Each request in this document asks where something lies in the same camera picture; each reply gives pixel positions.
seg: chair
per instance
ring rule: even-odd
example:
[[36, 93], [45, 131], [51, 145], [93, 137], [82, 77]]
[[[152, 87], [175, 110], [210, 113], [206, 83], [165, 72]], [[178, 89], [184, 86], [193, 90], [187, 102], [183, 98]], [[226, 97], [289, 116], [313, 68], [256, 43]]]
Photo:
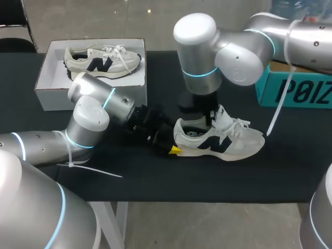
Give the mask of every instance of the chair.
[[0, 53], [37, 52], [23, 0], [0, 0], [0, 28], [2, 27], [26, 27], [32, 42], [21, 38], [2, 38]]

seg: table leg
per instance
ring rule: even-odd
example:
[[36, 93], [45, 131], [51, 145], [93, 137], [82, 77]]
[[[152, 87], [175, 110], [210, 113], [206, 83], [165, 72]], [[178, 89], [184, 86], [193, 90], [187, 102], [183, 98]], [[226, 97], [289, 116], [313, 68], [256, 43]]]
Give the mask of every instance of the table leg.
[[90, 202], [90, 204], [99, 218], [100, 226], [111, 249], [125, 249], [124, 237], [110, 202]]
[[125, 241], [126, 238], [127, 214], [128, 201], [119, 201], [116, 209], [116, 220], [118, 222], [123, 241]]

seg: black tablecloth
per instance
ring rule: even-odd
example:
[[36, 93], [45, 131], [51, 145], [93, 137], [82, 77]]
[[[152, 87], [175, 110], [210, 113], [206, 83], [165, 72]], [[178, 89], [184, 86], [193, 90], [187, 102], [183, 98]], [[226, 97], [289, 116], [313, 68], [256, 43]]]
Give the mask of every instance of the black tablecloth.
[[[71, 112], [44, 112], [34, 93], [42, 60], [0, 55], [0, 133], [66, 127]], [[148, 105], [174, 119], [197, 118], [177, 108], [185, 85], [176, 52], [148, 52], [146, 65]], [[267, 131], [275, 108], [259, 106], [254, 86], [224, 80], [219, 97], [229, 115]], [[263, 149], [235, 162], [163, 157], [112, 126], [89, 166], [123, 178], [67, 167], [46, 173], [87, 201], [307, 202], [332, 162], [330, 123], [331, 110], [283, 108]]]

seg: white sneaker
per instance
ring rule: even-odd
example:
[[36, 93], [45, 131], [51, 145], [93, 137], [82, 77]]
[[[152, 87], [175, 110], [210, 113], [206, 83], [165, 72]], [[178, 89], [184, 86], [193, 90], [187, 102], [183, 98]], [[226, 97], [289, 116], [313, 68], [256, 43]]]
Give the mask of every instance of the white sneaker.
[[66, 48], [64, 64], [71, 80], [81, 72], [116, 79], [134, 71], [141, 59], [138, 53], [126, 51], [122, 45], [92, 45], [82, 49]]
[[225, 161], [250, 157], [259, 152], [265, 139], [260, 131], [249, 128], [249, 125], [249, 121], [231, 118], [222, 106], [211, 127], [206, 126], [205, 117], [191, 121], [180, 118], [174, 126], [174, 140], [182, 150], [177, 155], [212, 155]]

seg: cardboard box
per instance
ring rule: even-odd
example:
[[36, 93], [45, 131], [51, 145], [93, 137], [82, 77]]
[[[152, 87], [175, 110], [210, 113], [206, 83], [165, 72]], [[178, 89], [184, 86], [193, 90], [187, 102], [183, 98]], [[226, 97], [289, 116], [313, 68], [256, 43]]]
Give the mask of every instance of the cardboard box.
[[[289, 65], [271, 62], [256, 83], [261, 106], [276, 107], [289, 75]], [[297, 68], [290, 82], [283, 106], [332, 108], [332, 76]]]
[[142, 56], [141, 65], [136, 71], [119, 79], [99, 79], [107, 84], [121, 88], [122, 92], [134, 98], [135, 104], [147, 104], [146, 93], [146, 51], [145, 42], [141, 38], [126, 39], [73, 39], [53, 40], [50, 43], [39, 77], [35, 86], [36, 94], [44, 110], [73, 110], [75, 105], [68, 97], [68, 90], [73, 83], [67, 76], [67, 69], [63, 64], [66, 47], [84, 48], [92, 44], [119, 45], [124, 44], [127, 51], [139, 53]]

